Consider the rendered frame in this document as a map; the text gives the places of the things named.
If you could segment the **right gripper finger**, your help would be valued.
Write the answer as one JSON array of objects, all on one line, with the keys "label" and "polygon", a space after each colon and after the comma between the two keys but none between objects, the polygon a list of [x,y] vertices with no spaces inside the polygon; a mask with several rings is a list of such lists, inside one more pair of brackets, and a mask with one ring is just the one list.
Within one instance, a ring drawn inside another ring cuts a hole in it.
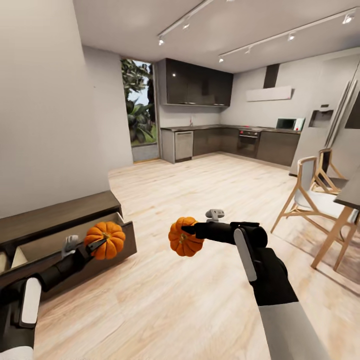
[{"label": "right gripper finger", "polygon": [[196,224],[194,224],[193,226],[182,226],[181,229],[191,235],[194,235],[196,232]]}]

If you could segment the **pumpkin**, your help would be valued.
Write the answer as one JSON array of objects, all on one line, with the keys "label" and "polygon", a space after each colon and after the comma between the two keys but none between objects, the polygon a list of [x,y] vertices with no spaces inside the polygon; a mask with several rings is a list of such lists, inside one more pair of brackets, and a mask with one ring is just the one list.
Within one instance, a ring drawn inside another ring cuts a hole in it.
[{"label": "pumpkin", "polygon": [[84,246],[106,239],[99,248],[94,250],[90,256],[96,260],[113,259],[124,247],[126,235],[122,227],[112,222],[99,222],[87,232],[84,239]]},{"label": "pumpkin", "polygon": [[196,233],[190,234],[182,230],[182,226],[194,226],[196,223],[199,223],[199,221],[192,216],[180,217],[170,228],[168,234],[170,247],[180,257],[192,258],[203,247],[205,239],[196,238]]}]

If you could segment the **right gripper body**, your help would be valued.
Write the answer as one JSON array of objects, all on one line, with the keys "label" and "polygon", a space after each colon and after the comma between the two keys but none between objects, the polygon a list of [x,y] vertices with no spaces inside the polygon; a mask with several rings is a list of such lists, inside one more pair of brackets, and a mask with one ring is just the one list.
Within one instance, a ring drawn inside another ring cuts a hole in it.
[{"label": "right gripper body", "polygon": [[196,224],[196,238],[222,242],[220,239],[220,228],[222,225],[222,222],[217,221],[199,222]]}]

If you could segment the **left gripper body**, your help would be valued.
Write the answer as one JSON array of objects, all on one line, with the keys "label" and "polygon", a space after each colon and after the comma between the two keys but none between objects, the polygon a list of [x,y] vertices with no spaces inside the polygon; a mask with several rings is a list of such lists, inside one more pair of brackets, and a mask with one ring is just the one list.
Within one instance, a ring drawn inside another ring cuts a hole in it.
[{"label": "left gripper body", "polygon": [[75,273],[79,273],[84,269],[91,256],[86,249],[81,245],[74,253],[55,263],[61,275],[61,283],[70,278]]}]

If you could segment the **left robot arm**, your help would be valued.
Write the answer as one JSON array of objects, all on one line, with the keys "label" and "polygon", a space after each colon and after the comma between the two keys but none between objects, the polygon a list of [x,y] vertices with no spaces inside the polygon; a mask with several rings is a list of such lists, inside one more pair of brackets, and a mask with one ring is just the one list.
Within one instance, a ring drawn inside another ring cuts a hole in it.
[{"label": "left robot arm", "polygon": [[33,360],[41,292],[49,292],[82,271],[91,253],[106,241],[104,238],[74,250],[78,235],[70,235],[62,246],[62,260],[44,271],[38,269],[16,279],[0,290],[0,360]]}]

